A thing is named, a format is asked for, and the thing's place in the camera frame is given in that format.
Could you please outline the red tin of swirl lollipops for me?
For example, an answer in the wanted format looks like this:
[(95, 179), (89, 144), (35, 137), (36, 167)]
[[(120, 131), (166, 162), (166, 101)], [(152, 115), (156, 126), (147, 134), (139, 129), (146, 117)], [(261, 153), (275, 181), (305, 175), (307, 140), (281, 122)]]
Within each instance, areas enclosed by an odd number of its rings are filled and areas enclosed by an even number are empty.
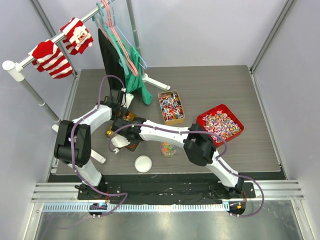
[(219, 135), (226, 142), (239, 136), (245, 129), (225, 104), (220, 104), (200, 114), (196, 123), (205, 131)]

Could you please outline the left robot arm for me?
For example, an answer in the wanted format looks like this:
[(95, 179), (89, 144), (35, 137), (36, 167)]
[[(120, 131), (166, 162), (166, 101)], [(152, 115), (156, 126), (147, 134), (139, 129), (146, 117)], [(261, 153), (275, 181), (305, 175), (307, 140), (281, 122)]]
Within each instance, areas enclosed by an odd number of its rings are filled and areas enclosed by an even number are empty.
[(89, 187), (89, 194), (97, 200), (106, 195), (107, 188), (103, 175), (91, 160), (91, 135), (104, 123), (123, 117), (133, 98), (131, 93), (121, 89), (116, 98), (99, 98), (92, 110), (76, 119), (63, 120), (56, 127), (54, 157), (72, 168), (82, 183)]

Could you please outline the gold tin of gummy candies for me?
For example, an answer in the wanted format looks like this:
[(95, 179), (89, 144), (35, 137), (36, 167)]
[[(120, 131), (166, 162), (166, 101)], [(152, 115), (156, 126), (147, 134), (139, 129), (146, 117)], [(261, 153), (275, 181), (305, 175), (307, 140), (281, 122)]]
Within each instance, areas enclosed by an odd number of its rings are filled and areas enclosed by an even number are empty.
[[(128, 111), (124, 117), (122, 118), (124, 121), (132, 122), (134, 118), (137, 118), (138, 116), (130, 111)], [(106, 130), (105, 135), (110, 138), (112, 134), (114, 133), (112, 131), (113, 124), (109, 126), (109, 128)], [(137, 147), (139, 146), (140, 142), (138, 140), (133, 141), (129, 145), (125, 146), (126, 149), (128, 149), (130, 152), (134, 152)]]

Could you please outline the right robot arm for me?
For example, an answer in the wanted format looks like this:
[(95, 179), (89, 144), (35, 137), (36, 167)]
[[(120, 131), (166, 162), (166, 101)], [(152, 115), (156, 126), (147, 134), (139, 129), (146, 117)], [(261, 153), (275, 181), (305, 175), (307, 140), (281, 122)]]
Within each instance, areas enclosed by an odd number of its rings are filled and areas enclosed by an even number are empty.
[(188, 160), (197, 166), (208, 168), (224, 186), (226, 193), (233, 198), (244, 191), (244, 179), (222, 158), (227, 152), (219, 153), (211, 135), (198, 124), (190, 127), (174, 127), (158, 124), (145, 118), (136, 117), (133, 122), (117, 118), (111, 126), (114, 137), (124, 137), (129, 144), (136, 141), (155, 141), (175, 145), (184, 150)]

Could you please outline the white jar lid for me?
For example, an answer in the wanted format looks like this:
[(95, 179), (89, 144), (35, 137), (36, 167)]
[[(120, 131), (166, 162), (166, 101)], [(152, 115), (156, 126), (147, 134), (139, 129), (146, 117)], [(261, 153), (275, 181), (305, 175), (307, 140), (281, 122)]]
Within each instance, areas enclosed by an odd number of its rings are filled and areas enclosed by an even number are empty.
[(134, 167), (140, 173), (147, 173), (152, 168), (152, 160), (146, 155), (141, 155), (135, 160)]

